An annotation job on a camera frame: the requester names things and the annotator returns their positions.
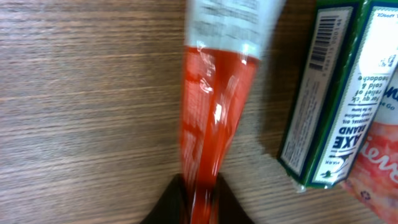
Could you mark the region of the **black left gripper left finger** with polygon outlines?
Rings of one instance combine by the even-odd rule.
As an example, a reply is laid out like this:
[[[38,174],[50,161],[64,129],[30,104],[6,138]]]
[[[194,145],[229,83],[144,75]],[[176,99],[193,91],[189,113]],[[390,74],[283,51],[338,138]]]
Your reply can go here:
[[[188,224],[187,194],[181,174],[175,174],[140,224]]]

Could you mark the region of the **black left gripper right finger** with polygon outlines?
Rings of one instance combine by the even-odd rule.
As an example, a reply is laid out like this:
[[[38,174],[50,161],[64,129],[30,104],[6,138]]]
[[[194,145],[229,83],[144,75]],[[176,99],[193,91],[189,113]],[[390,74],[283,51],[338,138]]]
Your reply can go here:
[[[213,201],[217,224],[254,224],[222,174],[217,176]]]

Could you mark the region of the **red stick sachet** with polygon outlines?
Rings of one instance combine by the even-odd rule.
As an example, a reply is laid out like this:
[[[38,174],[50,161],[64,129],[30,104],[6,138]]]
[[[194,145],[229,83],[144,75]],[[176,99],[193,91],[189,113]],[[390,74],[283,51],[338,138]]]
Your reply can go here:
[[[189,0],[180,158],[187,222],[218,219],[215,189],[283,0]]]

